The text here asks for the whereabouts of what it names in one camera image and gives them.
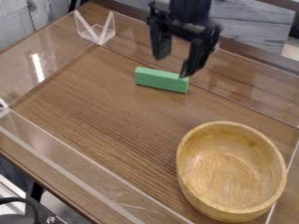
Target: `green sponge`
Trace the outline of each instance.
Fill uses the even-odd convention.
[[[139,66],[135,70],[135,84],[186,94],[188,91],[190,79],[180,79],[178,73],[168,73]]]

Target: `bowl rim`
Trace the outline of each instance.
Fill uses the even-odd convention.
[[[180,154],[180,152],[183,150],[183,145],[184,145],[186,141],[188,140],[188,138],[191,137],[191,135],[195,133],[195,131],[202,130],[207,126],[219,125],[219,124],[238,126],[238,127],[243,128],[243,129],[247,129],[247,130],[252,131],[254,134],[259,135],[263,138],[263,140],[266,140],[266,142],[270,144],[271,149],[272,149],[272,151],[275,153],[275,156],[278,158],[279,165],[280,165],[280,168],[282,168],[282,180],[280,180],[280,183],[279,183],[279,187],[276,188],[274,195],[258,206],[236,209],[236,208],[226,208],[222,205],[211,203],[208,200],[202,199],[200,197],[198,197],[195,195],[194,190],[190,189],[190,187],[186,185],[186,182],[183,180],[182,168],[179,167],[179,154]],[[279,149],[276,148],[276,145],[274,144],[274,142],[270,140],[270,138],[262,132],[259,132],[254,128],[251,128],[247,125],[244,125],[242,123],[238,123],[238,122],[228,122],[228,121],[206,122],[204,124],[199,125],[192,130],[188,131],[188,133],[184,135],[184,137],[183,137],[183,139],[180,141],[180,144],[179,144],[179,147],[178,147],[178,151],[176,151],[176,172],[178,172],[178,176],[180,176],[182,183],[183,183],[184,187],[187,188],[187,190],[191,192],[192,196],[202,203],[204,203],[207,206],[210,206],[214,209],[216,209],[216,210],[219,210],[222,212],[226,212],[226,213],[252,214],[254,212],[258,212],[258,211],[268,208],[270,206],[272,206],[276,203],[276,201],[278,201],[279,197],[282,196],[283,191],[286,189],[286,179],[287,179],[286,161],[284,161],[284,158],[283,158],[283,155],[282,155]]]

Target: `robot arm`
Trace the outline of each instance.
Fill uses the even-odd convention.
[[[150,7],[147,23],[154,56],[163,59],[170,55],[172,35],[190,41],[190,58],[183,62],[182,77],[194,75],[204,67],[220,39],[220,26],[208,18],[211,0],[171,0],[170,5],[160,0],[151,2]],[[204,29],[194,29],[188,24],[202,25]]]

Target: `wooden bowl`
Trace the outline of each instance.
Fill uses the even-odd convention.
[[[190,131],[179,145],[176,171],[186,198],[219,221],[254,220],[286,187],[286,163],[276,146],[234,122],[210,122]]]

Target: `wooden table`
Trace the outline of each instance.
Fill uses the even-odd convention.
[[[80,11],[95,23],[108,14],[95,2]],[[57,34],[63,34],[61,26],[68,28],[69,22],[65,17],[53,26]],[[133,57],[150,57],[143,46],[148,41],[147,26],[131,27],[135,40],[128,38],[127,28],[124,23],[123,36],[116,36],[107,47],[128,53],[133,46]],[[175,69],[179,64],[174,62],[186,56],[186,43],[178,40],[176,44],[172,57],[159,64],[164,68]],[[105,47],[89,47],[12,106],[72,149],[63,143],[53,144],[43,132],[28,132],[19,123],[19,137],[32,143],[35,151],[0,132],[1,153],[95,223],[140,223],[135,217],[144,223],[159,223],[155,217],[160,214],[151,209],[158,204],[141,199],[148,196],[192,223],[219,223],[200,214],[183,197],[175,173],[178,144],[202,123],[244,123],[272,139],[288,165],[299,134],[298,77],[275,66],[218,51],[194,76],[190,93],[176,94],[136,86],[137,66],[144,64]],[[105,169],[123,182],[115,176],[107,177]],[[108,185],[116,179],[132,186]],[[271,223],[295,224],[299,220],[295,186],[298,178],[292,177]],[[109,197],[116,199],[119,210],[111,209]],[[267,215],[250,223],[266,220]]]

